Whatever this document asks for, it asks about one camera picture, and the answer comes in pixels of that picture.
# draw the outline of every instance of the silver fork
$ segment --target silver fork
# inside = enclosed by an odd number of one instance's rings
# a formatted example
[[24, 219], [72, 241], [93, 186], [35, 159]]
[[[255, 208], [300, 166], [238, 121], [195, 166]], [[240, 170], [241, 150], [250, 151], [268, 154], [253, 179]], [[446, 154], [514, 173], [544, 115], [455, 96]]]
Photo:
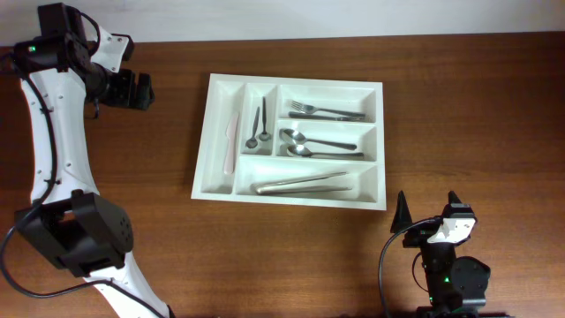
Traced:
[[354, 111], [323, 109], [323, 108], [315, 107], [315, 106], [312, 106], [312, 105], [307, 105], [307, 104], [297, 102], [297, 101], [292, 101], [292, 104], [290, 106], [293, 109], [298, 110], [298, 111], [305, 113], [305, 114], [308, 114], [308, 115], [312, 115], [316, 111], [326, 111], [326, 112], [331, 112], [331, 113], [334, 113], [334, 114], [344, 115], [344, 116], [349, 116], [349, 117], [364, 117], [365, 116], [364, 113], [358, 113], [358, 112], [354, 112]]

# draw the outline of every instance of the silverware organizer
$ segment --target silverware organizer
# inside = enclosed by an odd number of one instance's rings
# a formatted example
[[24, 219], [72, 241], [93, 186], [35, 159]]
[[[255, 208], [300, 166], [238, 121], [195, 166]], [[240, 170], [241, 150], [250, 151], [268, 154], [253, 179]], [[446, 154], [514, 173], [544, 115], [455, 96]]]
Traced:
[[[269, 141], [258, 140], [258, 146], [250, 149], [245, 142], [252, 137], [257, 108], [260, 108], [260, 119], [256, 135], [263, 130], [263, 97], [267, 105], [267, 132], [272, 138]], [[296, 111], [290, 106], [292, 101], [333, 110], [363, 112], [365, 120], [343, 122], [290, 118], [289, 112]], [[192, 198], [384, 210], [386, 183], [382, 109], [381, 83], [212, 74]], [[239, 112], [236, 165], [234, 173], [226, 175], [222, 170], [229, 143], [226, 128], [236, 111]], [[320, 111], [315, 115], [340, 117]], [[306, 142], [305, 146], [313, 152], [363, 152], [365, 156], [355, 160], [289, 156], [286, 151], [289, 145], [280, 136], [281, 129], [286, 128], [301, 132], [307, 139], [354, 143], [358, 147], [350, 151]], [[347, 175], [329, 182], [330, 185], [350, 186], [351, 190], [269, 196], [258, 195], [252, 189], [254, 184], [330, 172], [347, 172]], [[313, 181], [308, 185], [328, 185], [328, 180]]]

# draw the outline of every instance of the white plastic knife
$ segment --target white plastic knife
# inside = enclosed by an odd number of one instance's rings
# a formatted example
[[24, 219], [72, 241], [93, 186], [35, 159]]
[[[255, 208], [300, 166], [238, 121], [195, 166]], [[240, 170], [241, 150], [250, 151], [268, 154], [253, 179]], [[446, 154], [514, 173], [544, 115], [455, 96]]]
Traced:
[[228, 152], [226, 153], [226, 159], [223, 162], [223, 173], [225, 174], [232, 174], [233, 170], [236, 169], [236, 133], [238, 120], [239, 112], [236, 111], [233, 115], [231, 115], [228, 129], [226, 129], [226, 136], [228, 137]]

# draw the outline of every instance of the silver spoon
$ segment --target silver spoon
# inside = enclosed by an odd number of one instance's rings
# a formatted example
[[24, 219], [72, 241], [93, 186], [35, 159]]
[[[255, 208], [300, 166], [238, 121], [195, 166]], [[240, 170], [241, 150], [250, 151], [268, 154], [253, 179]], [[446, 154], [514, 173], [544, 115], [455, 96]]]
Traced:
[[263, 132], [257, 138], [261, 141], [269, 141], [271, 139], [271, 134], [267, 132], [267, 102], [265, 101], [265, 96], [263, 96]]
[[308, 148], [302, 145], [292, 145], [286, 149], [287, 154], [290, 156], [297, 156], [303, 158], [310, 158], [310, 157], [329, 157], [334, 159], [343, 159], [347, 157], [351, 158], [362, 158], [365, 156], [363, 153], [353, 153], [353, 154], [330, 154], [330, 153], [313, 153]]
[[255, 147], [257, 147], [257, 140], [255, 139], [255, 133], [257, 133], [257, 124], [259, 123], [259, 107], [257, 108], [257, 111], [255, 112], [255, 121], [253, 122], [253, 136], [247, 140], [245, 142], [245, 146], [253, 149]]
[[357, 149], [357, 145], [342, 143], [342, 142], [332, 142], [332, 141], [324, 141], [324, 140], [313, 140], [307, 139], [304, 134], [300, 133], [299, 131], [295, 131], [294, 129], [281, 129], [281, 138], [284, 142], [290, 145], [304, 145], [306, 142], [317, 142], [323, 145], [343, 148], [347, 150], [355, 150]]

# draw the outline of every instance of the wooden table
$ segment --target wooden table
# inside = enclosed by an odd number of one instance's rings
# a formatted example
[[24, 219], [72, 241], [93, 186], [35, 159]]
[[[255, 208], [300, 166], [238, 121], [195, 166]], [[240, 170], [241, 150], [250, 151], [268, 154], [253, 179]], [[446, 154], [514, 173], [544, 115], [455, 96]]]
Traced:
[[[564, 33], [151, 43], [124, 67], [152, 75], [157, 101], [87, 120], [90, 166], [102, 196], [127, 210], [137, 262], [177, 316], [380, 314], [377, 262], [401, 189], [415, 220], [439, 214], [451, 189], [472, 204], [478, 225], [457, 252], [492, 268], [486, 311], [564, 315]], [[211, 72], [384, 82], [388, 211], [191, 200]], [[18, 82], [0, 78], [0, 93], [6, 231], [29, 204], [34, 159]], [[411, 277], [416, 252], [400, 242], [388, 252], [396, 311], [428, 303]], [[79, 282], [20, 236], [6, 257], [32, 290]], [[1, 316], [115, 315], [94, 289], [51, 300], [0, 289]]]

